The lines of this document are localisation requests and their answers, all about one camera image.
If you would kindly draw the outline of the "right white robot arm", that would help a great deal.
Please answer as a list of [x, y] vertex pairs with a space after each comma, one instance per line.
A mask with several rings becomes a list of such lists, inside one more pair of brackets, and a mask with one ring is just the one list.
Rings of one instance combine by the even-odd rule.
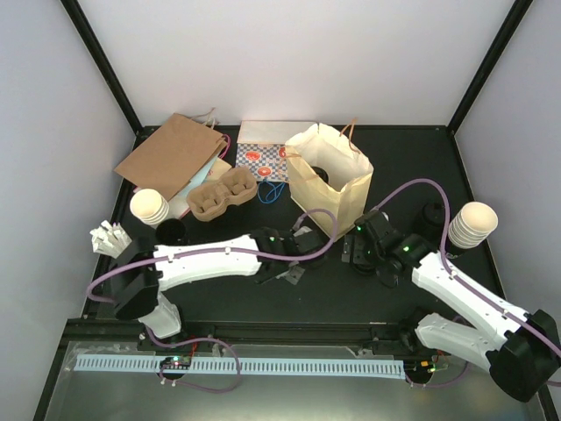
[[418, 288], [446, 303], [464, 319], [453, 322], [431, 313], [398, 332], [401, 348], [441, 350], [487, 371], [517, 401], [528, 402], [560, 368], [560, 340], [552, 316], [529, 313], [498, 297], [452, 265], [428, 240], [405, 235], [386, 215], [371, 210], [351, 233], [359, 245], [362, 270], [410, 275]]

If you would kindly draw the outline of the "cream paper bag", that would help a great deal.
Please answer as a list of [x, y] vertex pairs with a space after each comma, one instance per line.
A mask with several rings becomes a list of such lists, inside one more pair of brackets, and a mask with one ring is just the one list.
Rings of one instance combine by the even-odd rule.
[[[290, 196], [303, 210], [324, 209], [310, 217], [323, 232], [340, 239], [364, 212], [373, 177], [373, 164], [352, 143], [356, 121], [342, 129], [313, 124], [285, 144]], [[323, 182], [311, 169], [324, 169]]]

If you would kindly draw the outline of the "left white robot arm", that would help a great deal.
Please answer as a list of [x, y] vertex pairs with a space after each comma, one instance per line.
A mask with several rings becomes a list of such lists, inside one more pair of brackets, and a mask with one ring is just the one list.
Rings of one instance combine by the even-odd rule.
[[306, 226], [288, 232], [262, 228], [226, 241], [197, 246], [154, 246], [144, 240], [131, 243], [117, 258], [115, 268], [149, 260], [126, 269], [110, 280], [115, 318], [138, 320], [169, 350], [182, 348], [188, 328], [181, 312], [164, 292], [182, 284], [225, 276], [248, 276], [257, 284], [288, 275], [309, 254], [316, 263], [323, 247], [321, 235]]

